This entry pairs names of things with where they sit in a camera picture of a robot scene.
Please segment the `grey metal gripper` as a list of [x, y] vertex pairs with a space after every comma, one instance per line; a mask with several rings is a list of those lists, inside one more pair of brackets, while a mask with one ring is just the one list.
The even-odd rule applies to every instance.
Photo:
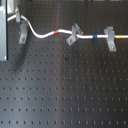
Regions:
[[[0, 61], [7, 60], [7, 0], [0, 0]], [[15, 9], [16, 22], [21, 22], [20, 10]]]

